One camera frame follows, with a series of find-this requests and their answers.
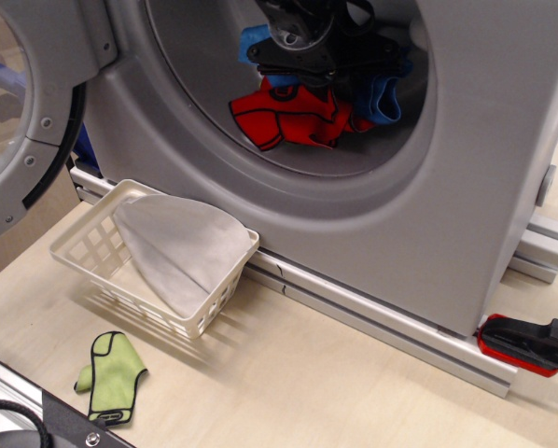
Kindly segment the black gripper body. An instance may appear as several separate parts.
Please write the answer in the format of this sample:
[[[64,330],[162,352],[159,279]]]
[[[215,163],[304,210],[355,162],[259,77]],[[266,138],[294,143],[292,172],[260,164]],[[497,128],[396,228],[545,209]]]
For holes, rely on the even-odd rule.
[[[313,87],[354,77],[399,75],[406,65],[405,52],[397,41],[373,32],[347,35],[340,30],[300,49],[293,35],[286,35],[280,43],[269,36],[246,47],[245,59],[263,76],[296,77]]]

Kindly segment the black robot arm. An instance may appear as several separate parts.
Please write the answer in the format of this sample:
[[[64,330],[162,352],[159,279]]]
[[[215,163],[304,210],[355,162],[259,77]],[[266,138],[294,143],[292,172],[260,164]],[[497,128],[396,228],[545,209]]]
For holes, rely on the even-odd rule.
[[[267,24],[243,30],[240,57],[263,76],[296,77],[312,88],[399,76],[406,58],[375,32],[369,1],[258,1]]]

